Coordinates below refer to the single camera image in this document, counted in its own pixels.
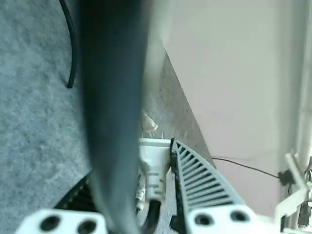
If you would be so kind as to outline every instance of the white wall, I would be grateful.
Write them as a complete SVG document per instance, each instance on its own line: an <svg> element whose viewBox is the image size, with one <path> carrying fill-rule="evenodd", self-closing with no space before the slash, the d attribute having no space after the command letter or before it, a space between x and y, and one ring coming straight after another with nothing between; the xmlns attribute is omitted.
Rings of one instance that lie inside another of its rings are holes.
<svg viewBox="0 0 312 234"><path fill-rule="evenodd" d="M272 174L295 145L305 0L176 0L167 52L212 156ZM285 196L276 178L217 168L256 212Z"/></svg>

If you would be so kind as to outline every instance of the black cable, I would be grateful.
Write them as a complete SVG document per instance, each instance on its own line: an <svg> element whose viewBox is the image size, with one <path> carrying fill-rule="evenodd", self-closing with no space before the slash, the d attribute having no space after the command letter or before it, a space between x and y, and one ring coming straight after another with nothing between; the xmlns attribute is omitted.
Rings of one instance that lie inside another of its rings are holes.
<svg viewBox="0 0 312 234"><path fill-rule="evenodd" d="M156 230L159 216L160 216L161 202L157 200L151 200L146 220L142 226L143 234L152 234Z"/></svg>
<svg viewBox="0 0 312 234"><path fill-rule="evenodd" d="M77 42L76 42L76 34L75 34L75 28L74 28L74 23L72 20L72 17L70 15L69 9L67 7L66 1L65 0L59 0L59 3L62 7L63 13L65 15L66 23L68 26L68 31L69 31L69 37L70 37L70 43L72 46L72 65L70 68L70 74L69 74L69 79L67 83L67 88L71 89L74 85L74 80L76 76L76 70L77 70Z"/></svg>
<svg viewBox="0 0 312 234"><path fill-rule="evenodd" d="M242 167L246 167L246 168L249 168L249 169L252 169L252 170L261 172L261 173L263 173L263 174L266 174L266 175L268 175L268 176L272 176L272 177L274 177L274 178L278 178L278 179L279 179L279 177L278 177L277 175L270 174L270 173L268 173L268 172L265 172L265 171L263 171L263 170L260 170L260 169L254 168L254 167L246 166L246 165L240 164L240 163L238 163L238 162L233 162L233 161L231 161L231 160L227 160L227 159L224 159L224 158L217 158L217 157L212 157L212 159L230 162L230 163L233 163L233 164L236 164L236 165L239 165L239 166L242 166Z"/></svg>
<svg viewBox="0 0 312 234"><path fill-rule="evenodd" d="M134 194L151 1L78 0L77 5L81 104L94 203L110 231L139 234Z"/></svg>

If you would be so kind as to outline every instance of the floor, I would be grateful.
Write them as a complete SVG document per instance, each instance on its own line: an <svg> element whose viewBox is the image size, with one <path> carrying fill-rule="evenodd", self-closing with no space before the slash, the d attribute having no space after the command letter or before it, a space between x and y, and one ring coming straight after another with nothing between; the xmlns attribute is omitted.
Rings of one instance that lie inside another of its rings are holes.
<svg viewBox="0 0 312 234"><path fill-rule="evenodd" d="M0 31L0 233L10 234L26 215L53 207L89 168L79 81L65 88L71 53L58 0L2 0ZM168 58L147 103L165 138L177 137L210 160ZM172 175L168 185L157 233L170 233Z"/></svg>

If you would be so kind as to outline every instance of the screw hole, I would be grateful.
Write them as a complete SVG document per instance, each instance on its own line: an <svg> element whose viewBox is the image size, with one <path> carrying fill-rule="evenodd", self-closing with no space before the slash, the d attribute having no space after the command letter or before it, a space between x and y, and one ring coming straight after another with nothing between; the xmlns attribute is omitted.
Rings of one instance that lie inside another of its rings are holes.
<svg viewBox="0 0 312 234"><path fill-rule="evenodd" d="M234 211L231 213L231 219L236 222L249 221L249 217L242 211Z"/></svg>
<svg viewBox="0 0 312 234"><path fill-rule="evenodd" d="M213 224L213 219L206 214L200 214L196 216L195 223L198 225L208 226L208 225Z"/></svg>
<svg viewBox="0 0 312 234"><path fill-rule="evenodd" d="M78 227L79 234L91 234L96 229L97 224L94 221L87 220Z"/></svg>
<svg viewBox="0 0 312 234"><path fill-rule="evenodd" d="M60 222L60 218L58 216L49 216L45 218L40 225L41 230L48 232L55 229Z"/></svg>

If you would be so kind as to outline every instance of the white plug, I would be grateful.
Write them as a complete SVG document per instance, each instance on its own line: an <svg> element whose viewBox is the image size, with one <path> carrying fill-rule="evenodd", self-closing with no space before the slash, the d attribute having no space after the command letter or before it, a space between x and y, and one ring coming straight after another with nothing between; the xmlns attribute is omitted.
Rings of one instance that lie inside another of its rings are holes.
<svg viewBox="0 0 312 234"><path fill-rule="evenodd" d="M168 139L139 139L139 165L146 179L147 202L165 201L166 175L170 168L170 142Z"/></svg>

